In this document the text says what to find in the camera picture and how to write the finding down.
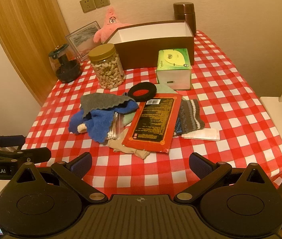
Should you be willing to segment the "white tissue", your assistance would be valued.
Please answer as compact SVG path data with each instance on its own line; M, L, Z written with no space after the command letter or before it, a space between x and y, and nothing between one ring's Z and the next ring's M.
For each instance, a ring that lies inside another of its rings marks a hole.
M211 141L220 140L219 130L214 128L198 129L192 132L182 134L181 137L185 139L197 139L197 140L211 140Z

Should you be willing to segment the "cotton swab bag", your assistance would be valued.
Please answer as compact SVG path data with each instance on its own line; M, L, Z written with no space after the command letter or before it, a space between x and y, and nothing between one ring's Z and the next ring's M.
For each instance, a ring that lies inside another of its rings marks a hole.
M107 140L118 140L123 138L123 132L125 129L124 117L124 114L114 113L110 130L107 133Z

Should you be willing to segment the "beige stocking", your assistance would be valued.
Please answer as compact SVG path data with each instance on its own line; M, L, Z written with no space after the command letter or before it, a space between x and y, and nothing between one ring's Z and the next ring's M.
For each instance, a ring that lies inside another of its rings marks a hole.
M113 149L114 152L122 152L122 153L125 153L125 154L134 154L135 156L137 156L137 157L139 157L143 160L146 159L149 156L150 152L131 148L131 147L127 147L127 146L123 145L123 139L127 135L127 131L128 131L127 128L124 129L124 131L120 134L119 139L108 140L108 143L107 143L108 147Z

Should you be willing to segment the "wooden door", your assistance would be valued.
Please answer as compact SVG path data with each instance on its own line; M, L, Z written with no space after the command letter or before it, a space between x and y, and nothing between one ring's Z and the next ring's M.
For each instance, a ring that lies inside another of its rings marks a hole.
M68 33L57 0L0 0L0 44L40 105L57 81L48 54Z

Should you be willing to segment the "double wall socket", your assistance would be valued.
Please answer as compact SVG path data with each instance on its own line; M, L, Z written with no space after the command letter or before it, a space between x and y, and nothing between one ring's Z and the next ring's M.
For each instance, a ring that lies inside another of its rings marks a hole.
M81 0L80 5L83 13L93 11L95 9L100 9L109 6L110 0Z

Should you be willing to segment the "green tissue box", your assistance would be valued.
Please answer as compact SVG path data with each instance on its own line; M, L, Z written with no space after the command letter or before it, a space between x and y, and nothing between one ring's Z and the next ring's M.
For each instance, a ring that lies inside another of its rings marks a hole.
M191 64L187 49L166 49L158 52L157 81L173 90L191 89Z

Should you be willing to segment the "red black snack packet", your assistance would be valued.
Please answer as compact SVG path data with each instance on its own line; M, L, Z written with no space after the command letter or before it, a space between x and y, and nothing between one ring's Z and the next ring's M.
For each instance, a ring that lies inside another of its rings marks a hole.
M178 93L158 93L142 102L123 140L126 147L168 153L182 101Z

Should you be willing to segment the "brown metal thermos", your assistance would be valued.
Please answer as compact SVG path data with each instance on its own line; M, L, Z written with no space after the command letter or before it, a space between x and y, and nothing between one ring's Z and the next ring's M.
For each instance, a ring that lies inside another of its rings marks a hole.
M196 13L194 4L191 2L177 2L173 4L175 20L184 20L193 35L196 35Z

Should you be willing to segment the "framed picture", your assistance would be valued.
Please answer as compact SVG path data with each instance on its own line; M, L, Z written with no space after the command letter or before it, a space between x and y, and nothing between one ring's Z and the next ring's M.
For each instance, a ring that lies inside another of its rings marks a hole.
M71 46L79 61L84 61L88 58L88 53L101 43L93 41L95 33L100 30L97 21L91 22L80 29L66 36L68 44Z

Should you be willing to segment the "dark glass jar green lid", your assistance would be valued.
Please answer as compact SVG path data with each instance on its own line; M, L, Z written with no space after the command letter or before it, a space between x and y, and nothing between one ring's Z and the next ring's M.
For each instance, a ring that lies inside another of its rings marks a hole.
M55 47L48 58L52 70L62 83L70 83L82 74L80 62L67 43Z

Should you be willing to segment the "black red round pad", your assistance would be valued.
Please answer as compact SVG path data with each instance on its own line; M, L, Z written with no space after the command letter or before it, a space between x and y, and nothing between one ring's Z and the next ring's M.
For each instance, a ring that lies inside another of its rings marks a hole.
M157 93L157 87L151 82L142 82L134 85L128 91L128 96L136 102L148 101Z

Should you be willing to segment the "pink starfish plush toy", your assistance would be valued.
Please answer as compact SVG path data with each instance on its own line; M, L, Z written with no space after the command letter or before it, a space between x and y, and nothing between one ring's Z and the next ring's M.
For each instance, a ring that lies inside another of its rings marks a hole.
M95 33L93 42L95 44L99 42L104 43L114 33L114 31L116 31L116 29L125 26L129 26L129 24L121 23L120 20L118 20L117 14L113 7L109 7L106 12L104 25Z

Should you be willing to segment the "red white checkered tablecloth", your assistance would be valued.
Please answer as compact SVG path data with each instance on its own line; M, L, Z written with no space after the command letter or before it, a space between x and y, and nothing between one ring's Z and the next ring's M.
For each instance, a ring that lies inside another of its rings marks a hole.
M114 152L86 134L70 133L69 120L79 111L81 96L102 92L90 63L84 62L82 69L77 80L56 83L26 138L25 149L50 149L50 164L91 153L93 165L84 180L108 196L181 192L198 180L189 168L193 152L237 168L256 162L275 186L282 183L282 139L277 128L232 61L203 32L194 37L192 88L181 95L199 101L200 117L207 128L219 131L218 141L177 136L168 153L140 159Z

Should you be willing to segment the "grey blue microfibre cloth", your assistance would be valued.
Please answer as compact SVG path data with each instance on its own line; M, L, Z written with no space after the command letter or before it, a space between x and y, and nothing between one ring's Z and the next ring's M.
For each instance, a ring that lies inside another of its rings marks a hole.
M79 125L85 125L89 137L99 143L105 142L110 131L114 114L128 114L138 108L134 99L127 93L120 96L109 93L91 93L80 98L80 111L74 114L68 131L79 134Z

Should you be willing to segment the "green grey microfibre cloth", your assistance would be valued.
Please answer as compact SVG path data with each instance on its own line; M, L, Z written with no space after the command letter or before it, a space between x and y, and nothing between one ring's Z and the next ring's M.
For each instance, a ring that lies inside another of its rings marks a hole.
M177 94L175 90L165 84L155 84L157 94Z

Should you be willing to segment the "brown cardboard box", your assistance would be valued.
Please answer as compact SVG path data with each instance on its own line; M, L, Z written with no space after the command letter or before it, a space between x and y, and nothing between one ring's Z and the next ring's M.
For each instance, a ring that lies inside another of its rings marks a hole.
M114 44L125 70L156 67L158 52L166 49L187 49L191 65L194 64L194 36L185 21L120 27L106 43Z

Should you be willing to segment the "striped knitted sock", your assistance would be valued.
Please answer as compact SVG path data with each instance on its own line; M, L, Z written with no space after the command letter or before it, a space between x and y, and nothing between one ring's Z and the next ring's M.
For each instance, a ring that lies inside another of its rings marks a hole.
M198 100L182 99L173 135L178 136L204 128L205 123L200 118Z

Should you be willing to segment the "cashew jar gold lid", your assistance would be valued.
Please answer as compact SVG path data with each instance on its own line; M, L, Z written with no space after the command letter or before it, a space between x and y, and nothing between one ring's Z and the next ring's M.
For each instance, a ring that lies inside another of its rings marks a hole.
M126 76L114 44L99 45L88 57L102 88L113 89L123 83Z

